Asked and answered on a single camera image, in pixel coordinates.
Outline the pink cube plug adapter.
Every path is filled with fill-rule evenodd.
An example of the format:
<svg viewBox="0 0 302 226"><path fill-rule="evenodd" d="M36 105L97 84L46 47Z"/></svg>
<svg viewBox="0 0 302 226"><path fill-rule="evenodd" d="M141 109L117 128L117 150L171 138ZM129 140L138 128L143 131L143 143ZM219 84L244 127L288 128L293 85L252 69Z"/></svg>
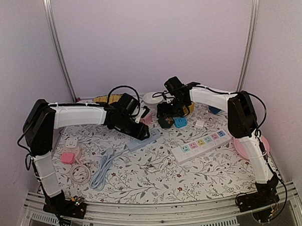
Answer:
<svg viewBox="0 0 302 226"><path fill-rule="evenodd" d="M152 123L152 113L147 113L143 118L140 119L140 122L145 125Z"/></svg>

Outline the dark green cube socket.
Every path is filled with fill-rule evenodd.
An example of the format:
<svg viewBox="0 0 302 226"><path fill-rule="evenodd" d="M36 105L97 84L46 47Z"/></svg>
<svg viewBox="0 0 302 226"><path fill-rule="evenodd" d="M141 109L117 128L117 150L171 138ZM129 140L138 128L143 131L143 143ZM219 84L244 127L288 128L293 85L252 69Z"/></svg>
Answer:
<svg viewBox="0 0 302 226"><path fill-rule="evenodd" d="M158 123L163 129L169 129L174 124L174 119L171 116L167 116L165 118L159 118Z"/></svg>

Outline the light blue cube adapter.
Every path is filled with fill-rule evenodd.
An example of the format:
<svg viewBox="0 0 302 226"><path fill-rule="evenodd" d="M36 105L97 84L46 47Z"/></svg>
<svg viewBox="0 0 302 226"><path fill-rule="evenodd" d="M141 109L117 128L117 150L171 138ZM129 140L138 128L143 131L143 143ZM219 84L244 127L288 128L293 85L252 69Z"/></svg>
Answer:
<svg viewBox="0 0 302 226"><path fill-rule="evenodd" d="M174 117L174 124L179 129L187 126L188 123L185 117Z"/></svg>

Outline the yellow cube plug adapter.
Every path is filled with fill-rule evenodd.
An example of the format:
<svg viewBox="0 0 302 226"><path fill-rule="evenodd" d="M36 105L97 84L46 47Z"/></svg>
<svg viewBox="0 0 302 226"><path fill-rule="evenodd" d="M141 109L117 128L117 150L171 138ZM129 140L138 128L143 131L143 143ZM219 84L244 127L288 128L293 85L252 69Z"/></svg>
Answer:
<svg viewBox="0 0 302 226"><path fill-rule="evenodd" d="M186 108L187 114L192 114L194 111L194 107L195 107L195 102L192 102L192 104Z"/></svg>

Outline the white long power strip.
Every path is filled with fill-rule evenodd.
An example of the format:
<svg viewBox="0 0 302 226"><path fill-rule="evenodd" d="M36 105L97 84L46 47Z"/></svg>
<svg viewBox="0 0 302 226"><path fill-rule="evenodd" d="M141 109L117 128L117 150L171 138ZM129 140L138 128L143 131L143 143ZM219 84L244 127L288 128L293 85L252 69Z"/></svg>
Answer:
<svg viewBox="0 0 302 226"><path fill-rule="evenodd" d="M173 148L171 153L175 161L182 164L229 143L231 139L232 137L226 131L219 129Z"/></svg>

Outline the dark blue cube socket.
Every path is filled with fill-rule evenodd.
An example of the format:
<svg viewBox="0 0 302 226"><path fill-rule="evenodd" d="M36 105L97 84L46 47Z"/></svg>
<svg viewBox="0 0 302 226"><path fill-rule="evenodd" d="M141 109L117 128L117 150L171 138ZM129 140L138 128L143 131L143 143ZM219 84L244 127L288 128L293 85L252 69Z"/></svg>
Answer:
<svg viewBox="0 0 302 226"><path fill-rule="evenodd" d="M218 108L216 108L216 107L212 107L212 106L209 106L209 107L208 107L208 110L209 110L212 114L215 114L215 115L221 112L220 109L218 109Z"/></svg>

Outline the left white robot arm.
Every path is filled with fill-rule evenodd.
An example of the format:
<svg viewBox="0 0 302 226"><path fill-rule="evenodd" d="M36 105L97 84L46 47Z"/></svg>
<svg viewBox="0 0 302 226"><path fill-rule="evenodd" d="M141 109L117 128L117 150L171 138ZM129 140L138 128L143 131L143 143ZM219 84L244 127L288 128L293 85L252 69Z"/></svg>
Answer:
<svg viewBox="0 0 302 226"><path fill-rule="evenodd" d="M138 99L124 93L118 101L107 103L48 103L45 99L35 102L23 125L18 139L26 140L19 147L28 151L33 159L34 171L49 205L59 214L69 210L69 203L61 197L62 190L52 163L53 134L55 129L77 125L104 125L138 140L150 137L149 127L135 118L141 104Z"/></svg>

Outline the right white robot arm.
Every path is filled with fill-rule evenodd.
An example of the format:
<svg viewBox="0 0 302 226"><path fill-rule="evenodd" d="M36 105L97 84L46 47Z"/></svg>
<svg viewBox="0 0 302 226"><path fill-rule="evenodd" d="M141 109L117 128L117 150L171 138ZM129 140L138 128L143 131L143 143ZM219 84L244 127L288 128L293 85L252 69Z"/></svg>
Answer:
<svg viewBox="0 0 302 226"><path fill-rule="evenodd" d="M261 123L257 122L251 97L246 91L226 92L214 90L192 81L183 84L178 77L172 77L164 84L172 96L171 102L157 105L157 118L182 117L184 109L192 102L203 103L227 113L229 133L245 148L255 174L255 186L258 192L253 196L257 206L264 206L273 197L273 192L281 182L268 164L267 151L260 139Z"/></svg>

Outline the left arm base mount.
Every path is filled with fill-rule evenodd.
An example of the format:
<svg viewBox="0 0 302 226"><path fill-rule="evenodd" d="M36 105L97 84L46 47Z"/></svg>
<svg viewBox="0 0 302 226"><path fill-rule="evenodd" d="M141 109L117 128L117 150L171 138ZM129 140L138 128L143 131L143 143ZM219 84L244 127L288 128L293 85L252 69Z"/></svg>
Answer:
<svg viewBox="0 0 302 226"><path fill-rule="evenodd" d="M63 195L46 198L43 207L44 212L77 219L84 219L86 209L87 204L84 198L74 196L71 199L66 199Z"/></svg>

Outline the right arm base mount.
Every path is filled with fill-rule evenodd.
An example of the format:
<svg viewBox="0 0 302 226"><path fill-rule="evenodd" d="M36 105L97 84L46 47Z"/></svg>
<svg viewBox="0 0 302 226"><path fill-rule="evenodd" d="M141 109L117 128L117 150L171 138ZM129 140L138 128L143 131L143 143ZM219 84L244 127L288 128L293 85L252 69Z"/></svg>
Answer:
<svg viewBox="0 0 302 226"><path fill-rule="evenodd" d="M254 212L252 215L258 223L267 223L273 219L275 207L279 201L276 185L268 185L265 183L255 184L256 192L247 194L239 193L235 197L235 203L240 212L247 212L258 208L269 206L269 208Z"/></svg>

